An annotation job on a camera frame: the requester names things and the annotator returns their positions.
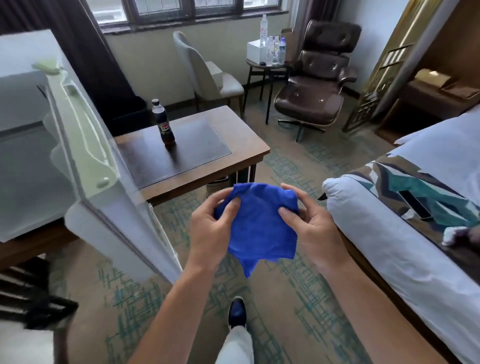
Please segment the chair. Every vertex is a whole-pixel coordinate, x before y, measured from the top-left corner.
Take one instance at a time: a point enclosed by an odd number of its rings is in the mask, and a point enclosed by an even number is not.
[[[189,44],[185,35],[180,31],[173,32],[173,41],[180,61],[187,71],[188,78],[195,92],[195,106],[200,111],[199,101],[212,101],[226,99],[230,106],[230,100],[238,98],[240,117],[243,118],[242,101],[243,86],[231,74],[222,73],[223,86],[218,88],[203,57]]]
[[[302,51],[293,63],[287,85],[275,98],[275,109],[296,120],[279,120],[322,133],[333,124],[342,107],[340,95],[346,82],[357,80],[357,71],[348,67],[350,53],[357,45],[361,27],[341,22],[311,20],[305,32]]]

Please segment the shoe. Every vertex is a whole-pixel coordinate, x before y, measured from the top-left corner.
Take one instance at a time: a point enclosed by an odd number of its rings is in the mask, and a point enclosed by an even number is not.
[[[228,309],[228,328],[232,330],[235,326],[247,327],[247,310],[243,298],[237,296],[233,299]]]

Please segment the bed runner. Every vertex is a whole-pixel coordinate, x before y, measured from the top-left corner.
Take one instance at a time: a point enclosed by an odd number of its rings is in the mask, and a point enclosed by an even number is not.
[[[480,207],[400,156],[386,154],[345,176],[358,181],[480,284],[478,247],[442,245],[447,227],[477,226]]]

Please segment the bottle label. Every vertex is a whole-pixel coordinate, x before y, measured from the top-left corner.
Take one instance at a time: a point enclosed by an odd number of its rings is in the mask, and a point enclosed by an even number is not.
[[[160,132],[162,134],[171,133],[170,124],[168,123],[168,121],[161,123],[158,127],[160,128]]]

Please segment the round side table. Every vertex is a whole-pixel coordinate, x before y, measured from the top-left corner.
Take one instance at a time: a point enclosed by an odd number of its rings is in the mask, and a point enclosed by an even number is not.
[[[268,82],[270,82],[270,92],[268,94],[268,105],[267,105],[267,116],[265,119],[265,124],[268,125],[268,116],[270,115],[270,104],[272,103],[272,92],[273,92],[273,82],[275,77],[284,77],[285,82],[288,83],[288,77],[290,74],[290,67],[288,63],[284,64],[272,64],[271,66],[262,66],[258,63],[247,60],[247,64],[250,66],[248,72],[248,81],[245,85],[245,98],[243,99],[243,114],[245,115],[245,105],[247,104],[247,95],[248,90],[250,89],[250,79],[252,76],[263,76],[262,78],[262,88],[260,89],[260,101],[262,101],[262,96],[264,93],[265,78],[268,76]]]

